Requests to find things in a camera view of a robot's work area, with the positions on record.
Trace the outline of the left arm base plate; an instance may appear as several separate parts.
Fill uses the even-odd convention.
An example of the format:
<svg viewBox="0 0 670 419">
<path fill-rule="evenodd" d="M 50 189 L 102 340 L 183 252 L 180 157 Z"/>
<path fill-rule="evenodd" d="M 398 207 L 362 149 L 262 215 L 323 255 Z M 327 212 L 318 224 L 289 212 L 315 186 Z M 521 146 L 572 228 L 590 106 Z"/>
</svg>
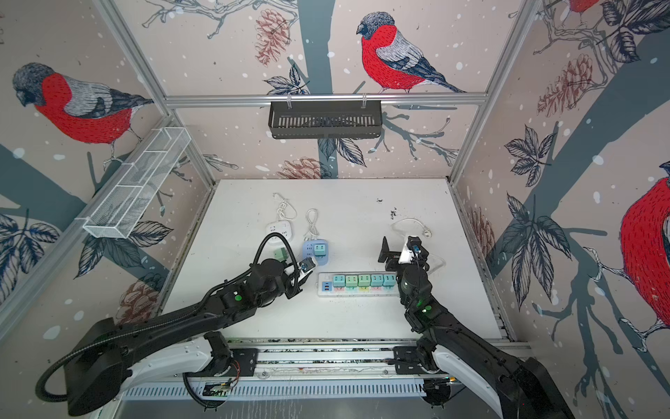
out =
<svg viewBox="0 0 670 419">
<path fill-rule="evenodd" d="M 214 358 L 203 370 L 187 373 L 187 377 L 252 377 L 256 371 L 259 351 L 256 348 L 234 348 L 223 357 Z"/>
</svg>

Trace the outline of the blue square power socket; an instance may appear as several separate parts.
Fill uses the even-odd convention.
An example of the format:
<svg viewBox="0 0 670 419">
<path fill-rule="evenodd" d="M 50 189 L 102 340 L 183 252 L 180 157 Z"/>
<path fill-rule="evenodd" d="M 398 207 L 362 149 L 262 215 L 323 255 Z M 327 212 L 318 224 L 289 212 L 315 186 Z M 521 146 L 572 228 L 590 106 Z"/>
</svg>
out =
<svg viewBox="0 0 670 419">
<path fill-rule="evenodd" d="M 302 258 L 315 258 L 318 266 L 324 266 L 329 261 L 329 246 L 324 239 L 312 239 L 303 242 Z"/>
</svg>

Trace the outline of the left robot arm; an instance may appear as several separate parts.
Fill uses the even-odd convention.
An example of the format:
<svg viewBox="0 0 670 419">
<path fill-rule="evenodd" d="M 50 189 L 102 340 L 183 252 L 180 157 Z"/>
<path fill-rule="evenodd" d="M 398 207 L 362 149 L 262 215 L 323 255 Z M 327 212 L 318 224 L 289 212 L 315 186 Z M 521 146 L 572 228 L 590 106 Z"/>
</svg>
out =
<svg viewBox="0 0 670 419">
<path fill-rule="evenodd" d="M 190 379 L 223 377 L 233 389 L 241 378 L 253 376 L 258 360 L 256 349 L 230 348 L 223 330 L 281 296 L 296 297 L 317 266 L 313 257 L 298 260 L 289 244 L 286 260 L 262 259 L 274 238 L 287 241 L 281 234 L 267 235 L 246 271 L 213 286 L 191 306 L 134 324 L 95 323 L 38 378 L 36 397 L 66 403 L 69 415 L 78 417 L 143 383 L 179 375 L 193 400 L 206 410 L 217 409 L 220 404 L 200 397 Z"/>
</svg>

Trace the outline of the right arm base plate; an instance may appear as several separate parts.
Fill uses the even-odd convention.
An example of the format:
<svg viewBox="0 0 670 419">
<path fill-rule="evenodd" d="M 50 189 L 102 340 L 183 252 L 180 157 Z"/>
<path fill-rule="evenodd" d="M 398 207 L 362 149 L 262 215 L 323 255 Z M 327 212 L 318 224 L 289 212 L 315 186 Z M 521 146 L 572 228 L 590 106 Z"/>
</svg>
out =
<svg viewBox="0 0 670 419">
<path fill-rule="evenodd" d="M 461 373 L 467 364 L 441 345 L 428 347 L 394 347 L 387 360 L 397 375 L 453 375 Z"/>
</svg>

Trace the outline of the light green plug adapter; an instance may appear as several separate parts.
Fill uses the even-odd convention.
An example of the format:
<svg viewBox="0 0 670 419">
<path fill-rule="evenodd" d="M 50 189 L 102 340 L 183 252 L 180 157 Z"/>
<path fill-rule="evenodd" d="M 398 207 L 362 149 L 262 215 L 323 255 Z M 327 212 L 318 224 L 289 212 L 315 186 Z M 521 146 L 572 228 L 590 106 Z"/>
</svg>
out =
<svg viewBox="0 0 670 419">
<path fill-rule="evenodd" d="M 359 274 L 359 288 L 370 287 L 371 276 L 369 274 Z"/>
</svg>

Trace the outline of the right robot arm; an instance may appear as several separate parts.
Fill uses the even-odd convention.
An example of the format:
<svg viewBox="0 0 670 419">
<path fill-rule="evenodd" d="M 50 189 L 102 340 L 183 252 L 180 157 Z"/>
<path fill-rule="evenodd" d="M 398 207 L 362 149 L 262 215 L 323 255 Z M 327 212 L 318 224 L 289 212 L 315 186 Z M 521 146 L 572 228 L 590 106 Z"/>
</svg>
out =
<svg viewBox="0 0 670 419">
<path fill-rule="evenodd" d="M 378 258 L 396 274 L 404 317 L 420 335 L 416 354 L 422 368 L 452 375 L 500 418 L 572 418 L 541 362 L 523 360 L 488 343 L 432 295 L 428 256 L 420 238 L 408 236 L 401 251 L 391 251 L 384 237 Z"/>
</svg>

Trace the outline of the dark teal plug adapter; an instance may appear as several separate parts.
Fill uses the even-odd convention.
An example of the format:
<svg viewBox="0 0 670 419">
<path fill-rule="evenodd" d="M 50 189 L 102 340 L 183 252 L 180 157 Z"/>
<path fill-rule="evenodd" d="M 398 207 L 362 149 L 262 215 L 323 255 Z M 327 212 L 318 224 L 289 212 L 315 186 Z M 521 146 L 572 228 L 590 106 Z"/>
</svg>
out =
<svg viewBox="0 0 670 419">
<path fill-rule="evenodd" d="M 324 258 L 327 256 L 328 249 L 326 243 L 314 244 L 312 246 L 313 254 L 316 258 Z"/>
</svg>

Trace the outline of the long white power strip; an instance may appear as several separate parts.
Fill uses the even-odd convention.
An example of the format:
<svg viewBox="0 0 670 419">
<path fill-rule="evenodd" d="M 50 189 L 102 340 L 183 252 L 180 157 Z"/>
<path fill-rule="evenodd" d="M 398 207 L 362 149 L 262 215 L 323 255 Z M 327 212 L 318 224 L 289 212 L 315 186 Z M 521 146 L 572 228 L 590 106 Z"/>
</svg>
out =
<svg viewBox="0 0 670 419">
<path fill-rule="evenodd" d="M 317 294 L 322 298 L 398 297 L 393 272 L 321 272 Z"/>
</svg>

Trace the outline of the white square power socket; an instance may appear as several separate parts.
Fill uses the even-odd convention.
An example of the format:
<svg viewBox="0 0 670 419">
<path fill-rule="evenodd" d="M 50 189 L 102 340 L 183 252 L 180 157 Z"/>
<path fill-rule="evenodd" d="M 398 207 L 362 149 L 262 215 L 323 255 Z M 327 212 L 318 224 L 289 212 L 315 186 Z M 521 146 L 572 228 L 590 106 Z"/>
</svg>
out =
<svg viewBox="0 0 670 419">
<path fill-rule="evenodd" d="M 269 223 L 266 225 L 266 233 L 279 233 L 287 240 L 291 240 L 293 237 L 292 224 L 288 220 L 279 220 L 273 223 Z"/>
</svg>

